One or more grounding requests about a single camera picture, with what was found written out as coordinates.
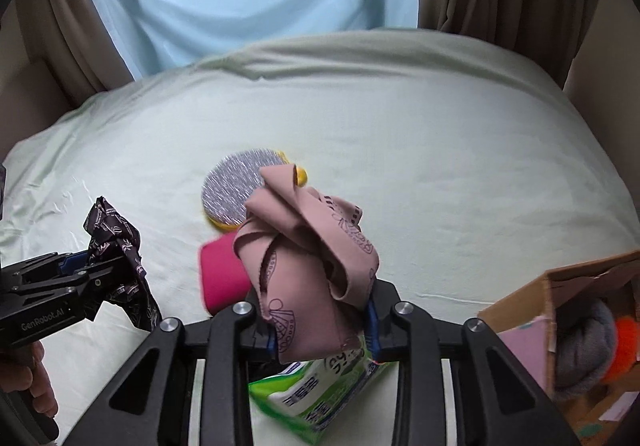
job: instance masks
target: printed pattern on pink cloth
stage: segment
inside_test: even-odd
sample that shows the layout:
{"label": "printed pattern on pink cloth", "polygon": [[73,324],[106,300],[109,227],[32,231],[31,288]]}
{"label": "printed pattern on pink cloth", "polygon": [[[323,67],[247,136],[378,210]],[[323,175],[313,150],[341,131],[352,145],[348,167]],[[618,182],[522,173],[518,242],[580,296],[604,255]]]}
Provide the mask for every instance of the printed pattern on pink cloth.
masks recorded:
{"label": "printed pattern on pink cloth", "polygon": [[362,210],[296,184],[295,165],[260,169],[234,242],[262,317],[276,330],[281,363],[360,347],[360,312],[378,254],[358,224]]}

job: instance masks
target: orange pom-pom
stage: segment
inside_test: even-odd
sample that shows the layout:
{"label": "orange pom-pom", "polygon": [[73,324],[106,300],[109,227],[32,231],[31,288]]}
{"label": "orange pom-pom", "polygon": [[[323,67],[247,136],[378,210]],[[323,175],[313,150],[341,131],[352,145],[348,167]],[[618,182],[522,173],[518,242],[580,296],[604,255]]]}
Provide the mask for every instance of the orange pom-pom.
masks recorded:
{"label": "orange pom-pom", "polygon": [[602,378],[602,382],[613,382],[620,379],[636,363],[638,353],[638,325],[630,316],[623,316],[616,320],[618,332],[618,347],[613,363]]}

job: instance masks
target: metal screw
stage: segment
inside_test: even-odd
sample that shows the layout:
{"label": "metal screw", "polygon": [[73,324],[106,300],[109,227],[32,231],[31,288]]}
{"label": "metal screw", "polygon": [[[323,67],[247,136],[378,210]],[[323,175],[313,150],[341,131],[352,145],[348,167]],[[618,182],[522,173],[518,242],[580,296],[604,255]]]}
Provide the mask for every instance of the metal screw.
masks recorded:
{"label": "metal screw", "polygon": [[486,328],[486,323],[478,318],[471,318],[466,322],[466,326],[469,327],[471,332],[482,332]]}
{"label": "metal screw", "polygon": [[176,318],[165,318],[160,322],[160,330],[164,332],[172,332],[175,331],[180,322]]}
{"label": "metal screw", "polygon": [[414,304],[409,301],[399,301],[394,309],[398,314],[411,314],[414,311]]}
{"label": "metal screw", "polygon": [[254,309],[254,306],[247,301],[239,301],[234,305],[234,312],[236,314],[249,314]]}

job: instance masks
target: green plastic packaging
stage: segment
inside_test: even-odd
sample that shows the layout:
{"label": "green plastic packaging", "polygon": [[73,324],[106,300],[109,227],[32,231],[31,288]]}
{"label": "green plastic packaging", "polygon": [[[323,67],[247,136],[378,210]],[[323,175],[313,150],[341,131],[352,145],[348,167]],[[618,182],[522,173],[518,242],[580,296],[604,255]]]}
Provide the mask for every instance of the green plastic packaging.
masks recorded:
{"label": "green plastic packaging", "polygon": [[276,376],[249,383],[249,394],[266,415],[317,444],[338,412],[385,367],[363,347],[292,363]]}

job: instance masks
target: round scrubbing sponge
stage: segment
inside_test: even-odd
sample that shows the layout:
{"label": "round scrubbing sponge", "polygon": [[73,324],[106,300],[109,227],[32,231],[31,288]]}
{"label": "round scrubbing sponge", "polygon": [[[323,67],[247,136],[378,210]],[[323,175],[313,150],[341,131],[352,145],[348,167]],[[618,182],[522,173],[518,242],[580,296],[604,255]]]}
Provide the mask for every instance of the round scrubbing sponge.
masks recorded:
{"label": "round scrubbing sponge", "polygon": [[638,354],[638,324],[630,316],[624,316],[616,320],[618,334],[618,346],[613,357],[613,363],[602,378],[602,382],[608,383],[620,379],[636,363]]}
{"label": "round scrubbing sponge", "polygon": [[[244,203],[263,185],[263,166],[289,163],[282,152],[252,149],[228,155],[211,170],[202,185],[202,205],[211,221],[223,231],[238,228],[246,218]],[[298,185],[306,182],[306,172],[296,167]]]}

